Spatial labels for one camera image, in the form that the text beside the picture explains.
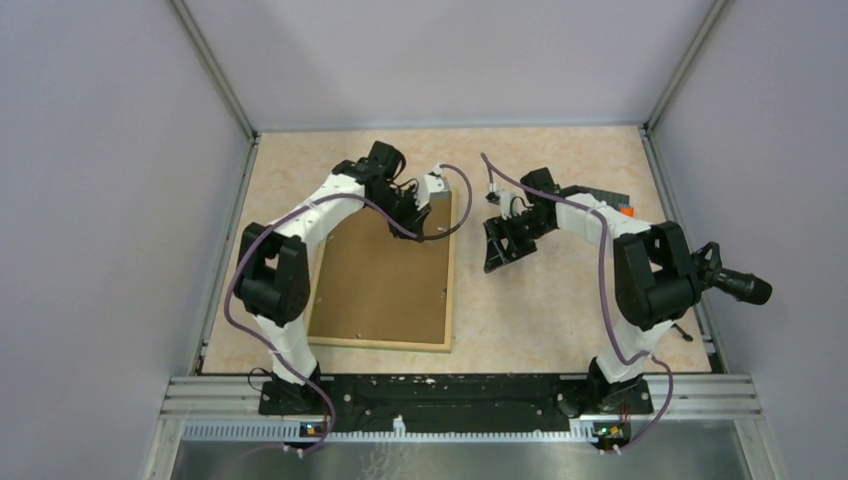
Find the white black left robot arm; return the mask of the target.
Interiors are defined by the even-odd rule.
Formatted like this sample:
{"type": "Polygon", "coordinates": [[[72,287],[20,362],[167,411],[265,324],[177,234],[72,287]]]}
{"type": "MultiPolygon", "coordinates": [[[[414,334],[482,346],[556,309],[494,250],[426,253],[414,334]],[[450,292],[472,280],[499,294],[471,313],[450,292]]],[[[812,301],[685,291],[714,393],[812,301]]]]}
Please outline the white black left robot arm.
{"type": "Polygon", "coordinates": [[[243,230],[225,300],[240,300],[259,327],[240,329],[259,340],[272,357],[268,397],[283,400],[297,413],[314,410],[321,397],[319,365],[305,328],[312,289],[310,258],[333,229],[364,208],[382,214],[393,235],[422,240],[430,199],[447,184],[439,166],[410,184],[399,184],[396,178],[405,165],[399,150],[377,141],[367,156],[334,166],[320,187],[288,214],[243,230]]]}

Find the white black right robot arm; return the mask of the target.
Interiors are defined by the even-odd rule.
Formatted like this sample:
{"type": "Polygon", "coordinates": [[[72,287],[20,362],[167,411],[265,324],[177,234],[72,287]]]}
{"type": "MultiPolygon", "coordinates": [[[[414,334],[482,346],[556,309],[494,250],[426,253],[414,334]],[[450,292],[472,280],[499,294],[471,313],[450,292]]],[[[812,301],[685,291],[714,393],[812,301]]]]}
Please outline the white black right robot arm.
{"type": "Polygon", "coordinates": [[[489,203],[499,215],[485,221],[484,270],[514,263],[537,250],[556,230],[597,246],[601,315],[608,345],[595,356],[586,379],[560,400],[570,417],[620,408],[642,381],[645,365],[678,320],[701,299],[702,283],[680,225],[652,224],[622,212],[612,192],[562,187],[546,168],[516,181],[520,194],[497,187],[500,171],[489,167],[489,203]]]}

